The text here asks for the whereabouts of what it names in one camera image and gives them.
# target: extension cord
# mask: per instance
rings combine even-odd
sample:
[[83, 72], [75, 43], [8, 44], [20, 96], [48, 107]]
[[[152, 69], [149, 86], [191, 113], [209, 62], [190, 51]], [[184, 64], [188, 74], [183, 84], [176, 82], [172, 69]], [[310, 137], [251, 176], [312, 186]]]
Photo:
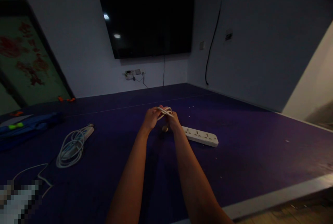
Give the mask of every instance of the extension cord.
[[[84, 134], [84, 139], [87, 140], [88, 137], [95, 131], [94, 127], [86, 127], [82, 133]], [[66, 149], [63, 150], [64, 155], [62, 158], [64, 160], [68, 160], [74, 156], [74, 154], [81, 149], [82, 143], [79, 142], [81, 136], [77, 136], [74, 140], [76, 143], [71, 143], [71, 145], [67, 146]]]
[[84, 143], [94, 132], [93, 126], [89, 124], [87, 127], [72, 131], [65, 137], [56, 161], [59, 169], [71, 167], [81, 159]]
[[[173, 115], [171, 114], [172, 113], [171, 107], [167, 107], [166, 109], [157, 107], [157, 109], [159, 109], [162, 113], [162, 115], [157, 120], [160, 120], [162, 117], [164, 117], [164, 115], [173, 117]], [[191, 129], [184, 126], [182, 126], [182, 128], [188, 140], [195, 141], [197, 143], [205, 144], [212, 147], [217, 147], [219, 145], [217, 136], [212, 133]], [[163, 132], [167, 132], [168, 129], [169, 129], [169, 123], [167, 123], [165, 126], [162, 127]]]
[[208, 133], [208, 132], [204, 132], [204, 131], [196, 130], [196, 129], [191, 129], [191, 128], [184, 127], [184, 126], [182, 126], [182, 128], [185, 132], [185, 135], [187, 136], [187, 139], [189, 139], [191, 141], [195, 141], [197, 143], [212, 146], [214, 148], [216, 148], [219, 145], [217, 136], [212, 133]]

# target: black cable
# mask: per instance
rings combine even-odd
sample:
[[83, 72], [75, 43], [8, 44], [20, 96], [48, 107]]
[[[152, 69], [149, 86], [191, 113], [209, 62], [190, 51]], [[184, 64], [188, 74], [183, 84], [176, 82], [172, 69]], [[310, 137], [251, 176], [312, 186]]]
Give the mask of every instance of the black cable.
[[165, 55], [163, 57], [163, 86], [164, 86], [164, 73], [165, 73]]
[[138, 82], [141, 82], [141, 80], [142, 80], [142, 78], [140, 80], [137, 80], [136, 78], [134, 78], [134, 79], [135, 79], [135, 81], [138, 81]]
[[210, 56], [210, 54], [211, 54], [212, 45], [213, 45], [213, 42], [214, 42], [214, 37], [215, 37], [215, 33], [216, 33], [216, 29], [217, 29], [217, 25], [219, 24], [220, 13], [221, 13], [221, 7], [222, 7], [222, 0], [221, 0], [221, 3], [220, 3], [219, 14], [217, 15], [217, 21], [216, 21], [216, 25], [215, 25], [215, 30], [214, 30], [214, 34], [213, 34], [213, 39], [212, 39], [211, 46], [209, 47], [209, 52], [208, 52], [208, 58], [207, 58], [207, 63], [206, 63], [206, 72], [205, 72], [205, 81], [206, 81], [206, 85], [209, 85], [209, 83], [207, 82], [207, 67], [208, 67], [208, 62], [209, 62], [209, 56]]
[[143, 77], [143, 85], [148, 89], [147, 85], [145, 85], [145, 76], [142, 73], [142, 77]]

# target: wooden floor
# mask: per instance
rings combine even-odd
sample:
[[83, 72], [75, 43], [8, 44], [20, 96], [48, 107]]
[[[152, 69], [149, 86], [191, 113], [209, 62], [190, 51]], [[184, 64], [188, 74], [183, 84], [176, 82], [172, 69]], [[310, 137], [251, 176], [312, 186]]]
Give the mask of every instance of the wooden floor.
[[237, 222], [238, 224], [333, 224], [333, 207], [321, 205], [296, 210], [286, 207], [281, 211], [268, 211], [248, 219]]

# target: white cable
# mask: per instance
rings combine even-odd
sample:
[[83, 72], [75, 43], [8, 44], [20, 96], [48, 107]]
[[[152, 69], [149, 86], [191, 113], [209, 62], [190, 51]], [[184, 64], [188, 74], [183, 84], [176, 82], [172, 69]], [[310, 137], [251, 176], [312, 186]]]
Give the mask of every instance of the white cable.
[[164, 117], [164, 115], [173, 117], [173, 115], [171, 114], [172, 113], [171, 107], [167, 107], [165, 110], [160, 107], [157, 107], [157, 108], [163, 113], [163, 115], [161, 115], [159, 118], [157, 118], [157, 120], [160, 120], [162, 117]]
[[[82, 157], [84, 142], [86, 141], [85, 136], [84, 136], [84, 131], [87, 130], [87, 128], [92, 127], [92, 126], [93, 125], [90, 124], [87, 127], [84, 127], [82, 129], [72, 131], [65, 137], [65, 139], [62, 143], [60, 152], [57, 156], [57, 167], [58, 168], [62, 169], [62, 168], [70, 167], [70, 166], [76, 164], [80, 160], [80, 158]], [[69, 136], [70, 136], [71, 140], [68, 143], [66, 143]], [[72, 152], [75, 147], [77, 148], [77, 151], [74, 154], [70, 154], [70, 152]], [[39, 166], [45, 166], [37, 175], [37, 177], [39, 179], [43, 180], [47, 185], [49, 185], [49, 188], [42, 195], [42, 199], [43, 199], [44, 196], [46, 195], [46, 193], [53, 187], [53, 185], [47, 179], [45, 179], [44, 177], [41, 176], [41, 173], [44, 171], [44, 169], [46, 169], [46, 167], [48, 165], [49, 165], [48, 163], [43, 163], [40, 165], [36, 165], [36, 166], [30, 167], [30, 168], [27, 168], [25, 170], [22, 170], [13, 178], [13, 180], [15, 180], [21, 173], [23, 173], [29, 169], [33, 169], [33, 168], [39, 167]]]
[[[74, 130], [65, 137], [57, 157], [56, 165], [58, 168], [63, 169], [71, 167], [81, 159], [84, 142], [86, 141], [83, 132], [88, 127], [90, 127], [90, 125], [79, 130]], [[77, 151], [74, 154], [71, 154], [74, 148], [76, 148]]]
[[14, 176], [14, 178], [13, 178], [13, 180], [15, 180], [16, 179], [16, 177], [18, 177], [21, 173], [23, 173], [24, 171], [27, 171], [27, 170], [29, 170], [29, 169], [33, 169], [33, 168], [35, 168], [35, 167], [39, 167], [39, 166], [44, 166], [44, 165], [46, 165], [39, 173], [38, 173], [38, 175], [37, 175], [37, 177], [39, 178], [39, 179], [41, 179], [41, 180], [43, 180], [44, 182], [46, 182], [47, 183], [47, 185], [49, 185], [49, 188], [45, 191], [45, 193], [42, 195], [42, 199], [43, 199], [43, 197], [46, 195], [46, 193], [51, 189], [51, 187], [53, 187], [53, 185], [47, 180], [47, 179], [45, 179], [44, 177], [41, 177], [40, 176], [40, 174], [43, 172], [43, 170], [44, 169], [46, 169], [46, 167], [48, 166], [48, 163], [43, 163], [43, 164], [40, 164], [40, 165], [36, 165], [36, 166], [33, 166], [33, 167], [30, 167], [30, 168], [27, 168], [27, 169], [25, 169], [25, 170], [22, 170], [21, 172], [19, 172], [16, 176]]
[[25, 170], [22, 170], [22, 171], [19, 172], [16, 176], [14, 176], [13, 180], [15, 180], [16, 177], [18, 177], [19, 174], [23, 173], [24, 171], [27, 171], [27, 170], [29, 170], [29, 169], [33, 169], [33, 168], [35, 168], [35, 167], [43, 166], [43, 165], [48, 165], [48, 163], [43, 163], [43, 164], [40, 164], [40, 165], [36, 165], [36, 166], [30, 167], [30, 168], [27, 168], [27, 169], [25, 169]]

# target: black tv screen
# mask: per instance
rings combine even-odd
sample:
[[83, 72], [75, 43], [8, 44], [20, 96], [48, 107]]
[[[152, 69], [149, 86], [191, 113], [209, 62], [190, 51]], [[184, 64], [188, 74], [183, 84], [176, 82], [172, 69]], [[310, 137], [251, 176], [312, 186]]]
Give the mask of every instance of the black tv screen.
[[194, 0], [100, 0], [115, 59], [191, 52]]

